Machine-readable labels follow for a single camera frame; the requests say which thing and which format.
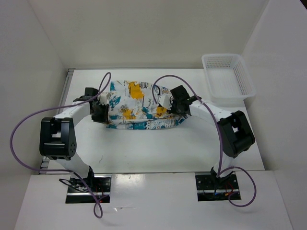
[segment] white tabletop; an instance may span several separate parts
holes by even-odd
[[[253,196],[253,185],[237,172],[242,200]],[[15,230],[291,230],[273,172],[250,172],[257,185],[253,204],[237,208],[226,201],[197,201],[195,174],[114,174],[104,215],[93,215],[94,204],[65,204],[68,175],[31,176]]]
[[[154,83],[160,76],[178,75],[199,96],[210,100],[202,69],[96,69],[74,71],[65,105],[83,95],[85,87],[98,88],[108,71],[112,73],[113,81]],[[174,78],[164,78],[158,83],[168,88],[181,84],[184,83]],[[241,110],[247,115],[243,101],[236,107],[224,109]],[[209,171],[219,156],[216,129],[197,117],[189,117],[168,130],[117,130],[105,128],[87,116],[76,126],[75,133],[77,152],[95,173],[203,172]],[[237,165],[246,170],[264,170],[257,143],[239,155]],[[50,161],[49,169],[56,168],[62,167]]]

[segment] yellow pattern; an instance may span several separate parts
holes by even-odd
[[[141,99],[144,97],[144,93],[141,91],[140,84],[135,84],[136,81],[129,82],[128,89],[132,98]]]
[[[164,107],[158,107],[157,108],[157,117],[163,117],[163,115],[166,113],[166,109]]]
[[[126,118],[127,120],[134,120],[136,119],[136,116],[132,115],[132,110],[127,109],[127,108],[123,108],[120,110],[124,116],[124,118]]]

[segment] white plastic basket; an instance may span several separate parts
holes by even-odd
[[[243,58],[238,54],[201,57],[211,100],[217,104],[241,102],[256,95]]]

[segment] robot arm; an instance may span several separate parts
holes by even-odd
[[[215,126],[208,109],[203,105],[205,101],[197,100],[195,96],[190,97],[186,89],[181,85],[171,90],[172,98],[161,96],[158,102],[171,113],[186,116],[187,114],[197,116],[209,124]],[[255,137],[249,126],[245,114],[241,111],[231,113],[220,109],[212,104],[206,103],[212,111],[221,132],[223,142],[223,161],[221,171],[235,165],[235,158],[255,143]],[[211,174],[216,177],[219,162],[212,168]],[[222,173],[219,178],[223,179],[229,172]]]
[[[74,100],[74,107],[66,109],[54,117],[45,117],[41,122],[41,155],[55,160],[65,169],[72,170],[83,179],[91,180],[94,176],[90,166],[85,164],[76,153],[77,142],[74,127],[86,116],[92,115],[96,122],[107,123],[108,105],[104,95],[91,102],[80,104],[98,94],[94,88],[85,88],[84,96]]]

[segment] white backdrop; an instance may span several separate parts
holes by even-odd
[[[306,40],[301,2],[270,0],[243,52],[258,93],[248,115],[295,230],[306,229]]]
[[[241,53],[267,0],[29,0],[67,68],[202,67]]]
[[[23,117],[58,105],[65,70],[37,20],[24,0],[0,0],[0,228],[14,228],[31,171],[12,157],[9,138]],[[15,150],[20,158],[39,166],[38,115],[16,133]]]

